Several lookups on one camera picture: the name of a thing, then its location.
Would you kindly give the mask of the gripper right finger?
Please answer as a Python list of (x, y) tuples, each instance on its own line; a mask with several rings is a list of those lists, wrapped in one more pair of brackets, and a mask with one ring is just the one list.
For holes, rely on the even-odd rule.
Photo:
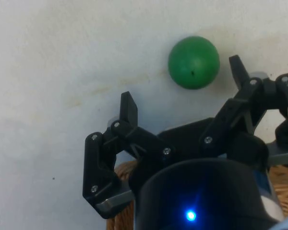
[(288, 150), (288, 73), (276, 80), (251, 77), (238, 55), (229, 57), (237, 94), (226, 101), (201, 136), (200, 149), (217, 156), (233, 143), (239, 133), (254, 134), (268, 110), (278, 110), (285, 118), (275, 130), (276, 145)]

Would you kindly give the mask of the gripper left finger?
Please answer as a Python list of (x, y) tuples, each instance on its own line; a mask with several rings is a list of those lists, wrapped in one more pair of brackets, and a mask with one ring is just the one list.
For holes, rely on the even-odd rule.
[(122, 188), (114, 172), (116, 156), (122, 151), (157, 166), (170, 164), (176, 152), (169, 142), (138, 126), (138, 108), (130, 92), (121, 94), (119, 118), (104, 133), (92, 133), (85, 140), (83, 196), (90, 204)]

